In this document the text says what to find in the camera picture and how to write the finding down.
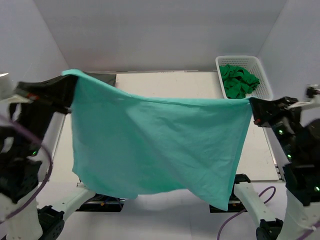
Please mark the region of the teal t shirt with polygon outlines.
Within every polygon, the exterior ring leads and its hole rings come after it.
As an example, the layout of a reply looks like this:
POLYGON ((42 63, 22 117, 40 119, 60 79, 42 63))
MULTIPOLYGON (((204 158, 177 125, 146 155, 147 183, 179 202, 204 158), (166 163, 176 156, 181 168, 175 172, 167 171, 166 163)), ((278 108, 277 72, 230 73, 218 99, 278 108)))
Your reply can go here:
POLYGON ((227 210, 252 117, 249 100, 127 93, 77 69, 72 171, 92 191, 134 199, 187 189, 227 210))

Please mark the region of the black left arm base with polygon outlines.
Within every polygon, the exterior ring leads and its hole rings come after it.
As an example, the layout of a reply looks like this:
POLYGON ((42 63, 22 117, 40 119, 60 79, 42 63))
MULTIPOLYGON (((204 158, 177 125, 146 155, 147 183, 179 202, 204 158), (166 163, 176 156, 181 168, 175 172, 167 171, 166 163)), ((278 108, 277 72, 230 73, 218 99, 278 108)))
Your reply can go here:
POLYGON ((77 212, 119 213, 122 211, 125 199, 106 195, 96 195, 83 203, 77 212))

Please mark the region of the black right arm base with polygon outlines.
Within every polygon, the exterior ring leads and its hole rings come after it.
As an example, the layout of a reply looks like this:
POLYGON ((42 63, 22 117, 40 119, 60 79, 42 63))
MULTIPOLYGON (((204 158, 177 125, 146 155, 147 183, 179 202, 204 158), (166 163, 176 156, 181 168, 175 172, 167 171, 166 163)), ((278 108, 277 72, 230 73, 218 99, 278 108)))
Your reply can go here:
POLYGON ((232 187, 232 192, 229 197, 229 202, 228 202, 228 209, 227 211, 218 209, 212 205, 209 205, 209 211, 210 213, 239 213, 242 210, 246 211, 246 208, 242 204, 242 202, 239 200, 239 198, 235 195, 234 193, 234 187, 236 184, 240 183, 250 183, 251 180, 248 178, 246 174, 236 174, 235 179, 234 179, 234 184, 232 187))

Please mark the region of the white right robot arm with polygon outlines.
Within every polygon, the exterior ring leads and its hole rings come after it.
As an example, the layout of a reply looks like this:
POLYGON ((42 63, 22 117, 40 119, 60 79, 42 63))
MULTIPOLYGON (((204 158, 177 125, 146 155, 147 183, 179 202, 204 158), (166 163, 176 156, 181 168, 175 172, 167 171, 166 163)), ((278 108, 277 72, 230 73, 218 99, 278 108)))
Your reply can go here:
POLYGON ((249 182, 232 182, 226 195, 239 199, 256 225, 258 240, 318 240, 320 238, 320 120, 302 126, 303 110, 311 101, 283 97, 267 101, 249 99, 254 124, 271 128, 287 160, 283 166, 286 187, 284 220, 276 218, 249 182))

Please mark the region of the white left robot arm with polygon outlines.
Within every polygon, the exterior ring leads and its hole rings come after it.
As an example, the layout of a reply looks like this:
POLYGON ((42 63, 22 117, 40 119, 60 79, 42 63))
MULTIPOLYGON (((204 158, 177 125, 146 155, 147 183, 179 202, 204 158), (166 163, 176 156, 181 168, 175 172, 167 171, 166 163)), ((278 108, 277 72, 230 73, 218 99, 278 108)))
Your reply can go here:
POLYGON ((83 204, 105 196, 103 184, 80 183, 60 201, 39 207, 53 172, 44 138, 54 114, 71 112, 76 83, 74 76, 59 76, 13 86, 8 73, 0 75, 0 99, 8 103, 8 115, 0 118, 0 221, 7 225, 7 240, 55 240, 83 204))

